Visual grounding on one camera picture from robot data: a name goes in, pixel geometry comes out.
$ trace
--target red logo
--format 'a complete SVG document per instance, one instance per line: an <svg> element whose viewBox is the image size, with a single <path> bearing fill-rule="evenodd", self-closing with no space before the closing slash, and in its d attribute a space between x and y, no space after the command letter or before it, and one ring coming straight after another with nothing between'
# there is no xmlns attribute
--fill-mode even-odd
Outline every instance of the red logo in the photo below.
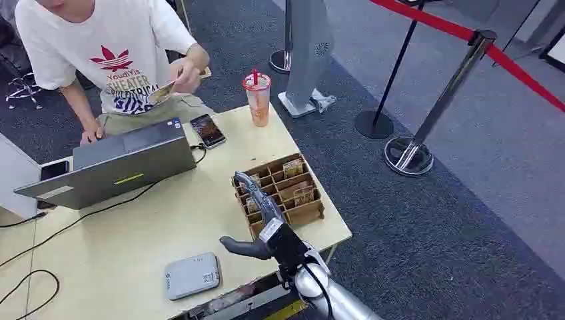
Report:
<svg viewBox="0 0 565 320"><path fill-rule="evenodd" d="M95 62L96 64L102 66L100 69L102 70L111 70L112 72L116 72L120 69L128 69L128 65L132 64L133 61L127 60L127 55L129 54L128 49L124 50L124 52L120 53L118 57L116 57L112 51L108 50L104 46L102 46L102 58L90 58L91 61Z"/></svg>

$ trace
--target laptop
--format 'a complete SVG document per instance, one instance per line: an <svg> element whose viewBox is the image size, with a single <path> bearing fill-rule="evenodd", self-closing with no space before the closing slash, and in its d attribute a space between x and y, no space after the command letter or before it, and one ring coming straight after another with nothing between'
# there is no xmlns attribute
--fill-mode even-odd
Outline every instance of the laptop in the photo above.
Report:
<svg viewBox="0 0 565 320"><path fill-rule="evenodd" d="M183 126L173 118L73 150L73 170L14 190L82 209L196 167Z"/></svg>

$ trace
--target red barrier rope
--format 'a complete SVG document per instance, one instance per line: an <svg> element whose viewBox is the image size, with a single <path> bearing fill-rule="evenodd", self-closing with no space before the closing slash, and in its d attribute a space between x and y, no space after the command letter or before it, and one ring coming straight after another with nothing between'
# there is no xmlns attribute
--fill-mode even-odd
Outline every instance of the red barrier rope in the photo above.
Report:
<svg viewBox="0 0 565 320"><path fill-rule="evenodd" d="M469 41L473 36L473 30L457 25L453 22L449 22L442 18L436 17L424 11L419 11L398 3L395 0L370 0L371 2L385 7L388 10L394 11L398 14L404 15L412 20L416 20L425 25L428 25L439 31L448 33L459 39ZM543 87L539 82L534 80L527 72L525 72L519 65L517 65L511 58L505 55L499 48L495 45L491 45L487 50L487 55L495 60L501 67L508 71L511 75L515 76L523 84L528 86L535 93L542 96L549 103L557 107L559 110L565 112L565 104L561 102L557 97L555 97L549 90Z"/></svg>

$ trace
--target office chair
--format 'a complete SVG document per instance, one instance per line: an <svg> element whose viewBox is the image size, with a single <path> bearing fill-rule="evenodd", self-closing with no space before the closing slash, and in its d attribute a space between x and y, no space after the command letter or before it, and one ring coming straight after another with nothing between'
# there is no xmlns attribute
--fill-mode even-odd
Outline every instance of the office chair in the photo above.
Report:
<svg viewBox="0 0 565 320"><path fill-rule="evenodd" d="M14 109L12 100L30 98L36 109L41 109L34 95L42 91L35 83L31 64L23 48L23 45L15 35L11 25L0 18L0 65L15 78L8 82L8 94L6 102L9 109Z"/></svg>

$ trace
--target shorts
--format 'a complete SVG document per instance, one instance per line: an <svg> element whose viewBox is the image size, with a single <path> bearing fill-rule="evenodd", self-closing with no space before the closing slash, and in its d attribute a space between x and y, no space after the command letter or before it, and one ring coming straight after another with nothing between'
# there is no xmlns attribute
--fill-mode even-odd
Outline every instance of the shorts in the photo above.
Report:
<svg viewBox="0 0 565 320"><path fill-rule="evenodd" d="M213 115L215 112L208 108L200 98L194 95L175 95L145 113L139 115L103 113L98 117L98 121L105 135L119 135L174 117L178 117L181 123L187 123L204 114Z"/></svg>

